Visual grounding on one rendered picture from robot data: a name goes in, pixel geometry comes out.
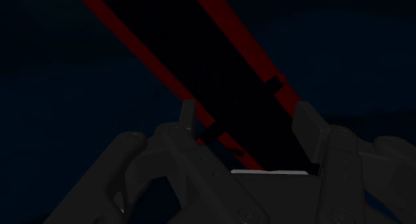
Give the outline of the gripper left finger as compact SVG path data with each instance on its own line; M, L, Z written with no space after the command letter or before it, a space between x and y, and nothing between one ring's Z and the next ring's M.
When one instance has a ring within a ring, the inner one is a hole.
M168 177L181 203L170 224L271 224L264 208L206 146L195 140L195 102L151 138L119 134L44 224L127 224L150 181Z

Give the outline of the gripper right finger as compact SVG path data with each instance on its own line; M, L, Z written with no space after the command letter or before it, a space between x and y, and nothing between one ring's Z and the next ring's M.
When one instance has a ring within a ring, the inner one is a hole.
M319 164L316 224L416 224L416 147L394 136L366 142L330 125L306 101L292 131Z

